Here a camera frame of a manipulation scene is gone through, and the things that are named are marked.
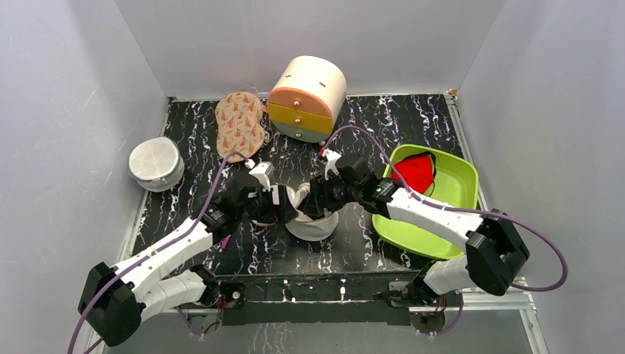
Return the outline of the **red bra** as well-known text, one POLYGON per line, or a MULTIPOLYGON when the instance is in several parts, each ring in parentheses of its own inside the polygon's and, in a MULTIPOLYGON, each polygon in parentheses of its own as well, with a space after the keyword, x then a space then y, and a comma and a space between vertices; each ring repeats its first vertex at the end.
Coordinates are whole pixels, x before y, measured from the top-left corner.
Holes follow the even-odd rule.
POLYGON ((426 196, 433 194, 437 169, 436 156, 432 152, 410 155, 394 166, 399 173, 393 172, 393 180, 401 181, 399 176, 403 176, 408 186, 416 192, 426 196))

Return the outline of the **white mesh laundry bag beige zipper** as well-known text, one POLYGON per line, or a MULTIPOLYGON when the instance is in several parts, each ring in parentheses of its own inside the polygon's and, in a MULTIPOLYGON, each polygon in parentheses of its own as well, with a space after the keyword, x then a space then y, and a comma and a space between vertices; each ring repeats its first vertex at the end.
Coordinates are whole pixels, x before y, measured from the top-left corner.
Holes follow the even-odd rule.
MULTIPOLYGON (((293 203, 293 206, 298 212, 298 216, 292 221, 284 223, 275 223, 272 225, 282 225, 293 236, 309 241, 317 242, 328 238, 336 229, 338 225, 338 214, 336 212, 324 212, 324 216, 314 219, 309 215, 304 214, 301 210, 304 202, 307 201, 307 197, 310 192, 310 184, 300 184, 297 189, 286 185, 288 188, 288 195, 293 203)), ((252 221, 257 226, 272 226, 268 224, 260 224, 256 221, 252 221)))

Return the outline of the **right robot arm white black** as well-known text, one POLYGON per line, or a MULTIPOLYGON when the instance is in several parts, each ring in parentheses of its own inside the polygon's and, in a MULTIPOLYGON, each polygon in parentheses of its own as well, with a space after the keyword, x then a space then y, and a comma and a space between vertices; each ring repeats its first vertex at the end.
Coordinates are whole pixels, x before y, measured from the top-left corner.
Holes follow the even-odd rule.
POLYGON ((367 212, 418 226, 464 251, 464 256, 437 261, 404 289, 404 298, 436 304, 444 294, 477 287, 502 296, 529 258, 518 231, 503 212, 456 211, 438 204, 392 178, 380 178, 362 156, 349 153, 327 162, 325 174, 313 178, 298 210, 312 219, 358 203, 367 212))

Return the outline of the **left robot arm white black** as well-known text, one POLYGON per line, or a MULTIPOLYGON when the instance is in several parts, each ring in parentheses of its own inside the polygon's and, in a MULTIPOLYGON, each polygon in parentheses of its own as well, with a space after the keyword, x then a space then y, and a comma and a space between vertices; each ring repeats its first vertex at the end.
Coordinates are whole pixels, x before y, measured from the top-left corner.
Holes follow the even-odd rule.
POLYGON ((297 190, 268 183, 254 168, 239 171, 220 192, 212 190, 195 217, 132 258, 109 266, 95 265, 88 273, 78 311, 84 322, 109 347, 128 340, 149 318, 187 303, 224 306, 232 299, 225 286, 202 265, 177 276, 171 272, 189 258, 222 244, 244 216, 260 224, 288 222, 310 192, 308 183, 297 190))

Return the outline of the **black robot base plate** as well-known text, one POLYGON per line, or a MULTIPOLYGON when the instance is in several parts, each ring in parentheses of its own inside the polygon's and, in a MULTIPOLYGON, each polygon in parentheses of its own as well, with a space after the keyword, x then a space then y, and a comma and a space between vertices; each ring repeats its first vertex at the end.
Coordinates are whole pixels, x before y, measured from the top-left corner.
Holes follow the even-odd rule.
POLYGON ((385 322, 409 325, 422 305, 413 271, 222 275, 225 325, 385 322))

